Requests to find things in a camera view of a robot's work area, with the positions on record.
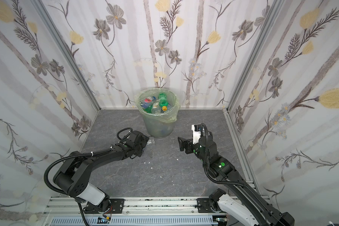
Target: floral wallpaper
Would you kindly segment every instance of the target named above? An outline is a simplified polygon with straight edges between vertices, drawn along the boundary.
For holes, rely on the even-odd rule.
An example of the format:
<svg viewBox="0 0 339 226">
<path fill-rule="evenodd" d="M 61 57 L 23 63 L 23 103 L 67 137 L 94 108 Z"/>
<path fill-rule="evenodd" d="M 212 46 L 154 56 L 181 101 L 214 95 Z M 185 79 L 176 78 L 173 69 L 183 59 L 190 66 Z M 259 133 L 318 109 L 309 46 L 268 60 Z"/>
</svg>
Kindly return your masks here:
<svg viewBox="0 0 339 226">
<path fill-rule="evenodd" d="M 284 2 L 229 113 L 273 204 L 339 224 L 339 1 Z"/>
<path fill-rule="evenodd" d="M 37 224 L 57 195 L 45 169 L 80 150 L 96 112 L 31 3 L 0 0 L 0 225 Z"/>
<path fill-rule="evenodd" d="M 182 107 L 225 108 L 268 0 L 44 0 L 101 107 L 134 107 L 150 87 Z"/>
</svg>

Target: metal bracket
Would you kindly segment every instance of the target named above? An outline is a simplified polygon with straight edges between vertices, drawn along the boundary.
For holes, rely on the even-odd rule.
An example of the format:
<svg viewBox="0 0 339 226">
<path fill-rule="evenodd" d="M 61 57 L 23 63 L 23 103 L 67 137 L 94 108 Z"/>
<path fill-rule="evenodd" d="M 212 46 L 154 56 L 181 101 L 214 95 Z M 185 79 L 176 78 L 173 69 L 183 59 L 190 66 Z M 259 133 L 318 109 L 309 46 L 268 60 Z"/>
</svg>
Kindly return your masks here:
<svg viewBox="0 0 339 226">
<path fill-rule="evenodd" d="M 124 206 L 124 199 L 109 199 L 112 203 L 112 210 L 110 213 L 121 214 Z M 96 210 L 96 206 L 87 202 L 85 208 L 83 208 L 85 214 L 96 214 L 98 211 Z"/>
<path fill-rule="evenodd" d="M 213 213 L 209 198 L 198 198 L 196 207 L 199 213 Z"/>
</svg>

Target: gray flower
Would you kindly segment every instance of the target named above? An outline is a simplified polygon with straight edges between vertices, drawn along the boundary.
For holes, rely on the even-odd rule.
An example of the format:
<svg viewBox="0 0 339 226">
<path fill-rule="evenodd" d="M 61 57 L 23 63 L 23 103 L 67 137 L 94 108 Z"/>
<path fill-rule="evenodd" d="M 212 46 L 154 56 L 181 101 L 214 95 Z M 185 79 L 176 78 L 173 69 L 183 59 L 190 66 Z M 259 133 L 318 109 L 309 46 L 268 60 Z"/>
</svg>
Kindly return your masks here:
<svg viewBox="0 0 339 226">
<path fill-rule="evenodd" d="M 232 39 L 236 41 L 236 39 L 240 38 L 241 40 L 245 40 L 246 34 L 252 32 L 252 24 L 253 21 L 244 20 L 242 24 L 239 26 L 239 31 L 232 33 Z"/>
<path fill-rule="evenodd" d="M 38 56 L 38 54 L 35 54 L 35 57 L 31 58 L 31 65 L 36 68 L 36 73 L 40 75 L 40 73 L 43 73 L 43 75 L 47 75 L 47 70 L 49 69 L 48 62 L 42 62 L 41 57 Z"/>
<path fill-rule="evenodd" d="M 80 120 L 80 125 L 83 129 L 87 129 L 89 126 L 89 120 L 85 116 L 83 116 Z"/>
<path fill-rule="evenodd" d="M 236 125 L 237 125 L 237 127 L 239 128 L 239 130 L 241 130 L 242 129 L 242 127 L 244 126 L 244 120 L 241 118 L 241 117 L 238 117 L 237 118 L 237 123 L 236 123 Z"/>
<path fill-rule="evenodd" d="M 278 74 L 279 74 L 278 69 L 281 67 L 281 64 L 282 64 L 282 60 L 280 60 L 279 57 L 276 57 L 273 60 L 273 64 L 269 66 L 270 71 L 269 71 L 268 75 L 273 76 L 273 77 L 277 77 Z"/>
<path fill-rule="evenodd" d="M 176 64 L 180 64 L 182 59 L 178 58 L 180 54 L 178 53 L 178 50 L 169 52 L 168 57 L 171 58 L 171 64 L 173 64 L 176 61 Z"/>
<path fill-rule="evenodd" d="M 159 52 L 159 55 L 162 56 L 163 53 L 169 53 L 170 49 L 166 47 L 166 40 L 158 40 L 155 44 L 157 48 L 154 50 L 155 52 Z"/>
<path fill-rule="evenodd" d="M 64 67 L 63 66 L 59 66 L 59 63 L 53 59 L 53 61 L 50 61 L 50 68 L 52 70 L 52 72 L 56 72 L 58 77 L 60 77 L 60 73 L 64 74 Z"/>
<path fill-rule="evenodd" d="M 118 29 L 122 29 L 122 24 L 127 23 L 127 21 L 122 18 L 124 15 L 123 10 L 117 5 L 114 5 L 113 7 L 111 4 L 108 4 L 107 11 L 111 14 L 106 16 L 108 23 L 111 25 L 115 23 Z"/>
<path fill-rule="evenodd" d="M 101 40 L 102 36 L 105 39 L 109 39 L 107 32 L 109 32 L 111 29 L 109 28 L 109 26 L 108 26 L 108 24 L 105 20 L 95 19 L 94 27 L 97 29 L 97 31 L 93 32 L 96 39 Z"/>
<path fill-rule="evenodd" d="M 239 105 L 238 108 L 236 108 L 235 113 L 236 113 L 236 115 L 240 116 L 241 112 L 242 112 L 242 108 Z"/>
<path fill-rule="evenodd" d="M 268 5 L 268 6 L 266 6 L 265 9 L 262 10 L 262 17 L 256 18 L 255 23 L 254 23 L 255 26 L 258 27 L 258 26 L 261 26 L 263 24 L 269 9 L 270 9 L 270 6 Z"/>
<path fill-rule="evenodd" d="M 73 133 L 75 133 L 75 136 L 79 135 L 79 130 L 80 130 L 80 126 L 78 125 L 78 123 L 73 123 L 72 131 Z"/>
<path fill-rule="evenodd" d="M 279 92 L 278 89 L 281 89 L 281 85 L 282 85 L 282 80 L 279 79 L 279 77 L 276 77 L 276 79 L 274 79 L 271 84 L 273 85 L 270 89 L 269 92 L 273 93 L 272 98 L 278 97 L 279 96 Z"/>
</svg>

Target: marble-pattern floor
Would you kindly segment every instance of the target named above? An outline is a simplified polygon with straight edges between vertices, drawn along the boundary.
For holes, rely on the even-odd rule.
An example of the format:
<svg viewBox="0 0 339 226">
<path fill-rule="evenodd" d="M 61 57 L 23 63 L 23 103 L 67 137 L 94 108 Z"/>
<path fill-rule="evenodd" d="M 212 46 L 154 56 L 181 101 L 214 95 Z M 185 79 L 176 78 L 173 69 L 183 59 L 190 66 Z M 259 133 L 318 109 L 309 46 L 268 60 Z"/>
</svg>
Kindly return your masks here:
<svg viewBox="0 0 339 226">
<path fill-rule="evenodd" d="M 208 196 L 217 187 L 226 189 L 208 180 L 195 155 L 179 151 L 177 137 L 192 138 L 191 125 L 202 122 L 213 133 L 219 154 L 243 177 L 222 110 L 180 110 L 168 137 L 155 138 L 140 158 L 127 158 L 94 170 L 90 183 L 111 197 Z M 149 136 L 138 110 L 100 110 L 82 152 L 99 151 L 117 143 L 117 132 L 126 127 Z"/>
</svg>

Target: translucent trash can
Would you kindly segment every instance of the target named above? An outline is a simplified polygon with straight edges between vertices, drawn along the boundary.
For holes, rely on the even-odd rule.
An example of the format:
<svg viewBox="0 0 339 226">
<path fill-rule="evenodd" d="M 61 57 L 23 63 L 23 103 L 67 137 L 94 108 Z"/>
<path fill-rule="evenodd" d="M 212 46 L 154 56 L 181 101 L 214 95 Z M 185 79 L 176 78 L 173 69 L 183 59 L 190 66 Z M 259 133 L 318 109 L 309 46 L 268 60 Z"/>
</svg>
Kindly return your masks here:
<svg viewBox="0 0 339 226">
<path fill-rule="evenodd" d="M 141 99 L 147 97 L 156 97 L 158 98 L 159 93 L 166 93 L 167 100 L 172 106 L 171 109 L 160 115 L 154 115 L 147 113 L 140 105 L 139 102 Z M 172 133 L 173 127 L 175 126 L 175 121 L 177 120 L 177 113 L 180 108 L 180 103 L 178 102 L 178 97 L 172 91 L 162 88 L 151 88 L 140 92 L 135 98 L 136 105 L 143 117 L 143 120 L 146 125 L 147 132 L 155 138 L 167 137 Z"/>
</svg>

